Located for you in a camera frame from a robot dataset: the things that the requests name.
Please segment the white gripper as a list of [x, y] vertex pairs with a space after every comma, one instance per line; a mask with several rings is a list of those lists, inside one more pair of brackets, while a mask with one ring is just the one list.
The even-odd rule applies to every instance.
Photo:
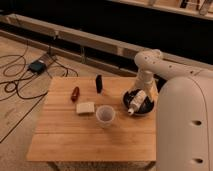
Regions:
[[130, 89], [130, 91], [138, 90], [138, 93], [131, 100], [128, 107], [128, 114], [130, 116], [139, 111], [146, 98], [148, 98], [151, 102], [154, 101], [154, 97], [151, 93], [153, 83], [154, 77], [151, 71], [142, 69], [138, 70], [135, 83]]

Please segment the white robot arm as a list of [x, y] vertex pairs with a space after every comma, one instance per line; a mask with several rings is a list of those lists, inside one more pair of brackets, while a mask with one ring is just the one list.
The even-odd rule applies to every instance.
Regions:
[[213, 171], [213, 70], [166, 61], [140, 51], [135, 89], [166, 80], [156, 106], [156, 171]]

